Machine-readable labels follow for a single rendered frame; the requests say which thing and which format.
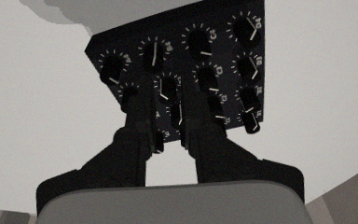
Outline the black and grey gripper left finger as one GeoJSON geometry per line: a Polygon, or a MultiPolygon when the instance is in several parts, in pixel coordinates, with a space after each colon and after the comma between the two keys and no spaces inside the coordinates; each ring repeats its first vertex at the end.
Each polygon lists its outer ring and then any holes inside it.
{"type": "Polygon", "coordinates": [[[74,190],[145,187],[146,162],[156,152],[156,112],[153,78],[140,75],[138,95],[129,96],[125,126],[113,143],[81,169],[43,181],[35,194],[37,217],[51,199],[74,190]]]}

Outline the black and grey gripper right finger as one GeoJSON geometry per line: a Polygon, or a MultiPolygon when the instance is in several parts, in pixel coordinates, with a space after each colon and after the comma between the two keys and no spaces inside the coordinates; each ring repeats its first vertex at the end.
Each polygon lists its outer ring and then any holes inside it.
{"type": "Polygon", "coordinates": [[[294,166],[259,160],[224,136],[212,122],[205,91],[196,91],[193,72],[181,75],[185,150],[195,159],[198,183],[268,180],[292,188],[305,204],[304,176],[294,166]]]}

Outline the black knob box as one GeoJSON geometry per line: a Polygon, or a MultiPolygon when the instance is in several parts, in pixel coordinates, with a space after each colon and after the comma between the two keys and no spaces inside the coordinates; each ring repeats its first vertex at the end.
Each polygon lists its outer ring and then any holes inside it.
{"type": "Polygon", "coordinates": [[[226,130],[241,126],[248,134],[260,131],[265,0],[202,0],[173,8],[93,35],[85,53],[126,114],[129,96],[138,93],[140,74],[152,76],[154,154],[163,153],[164,143],[172,141],[181,140],[185,147],[184,72],[193,72],[196,91],[206,92],[212,122],[226,138],[226,130]]]}

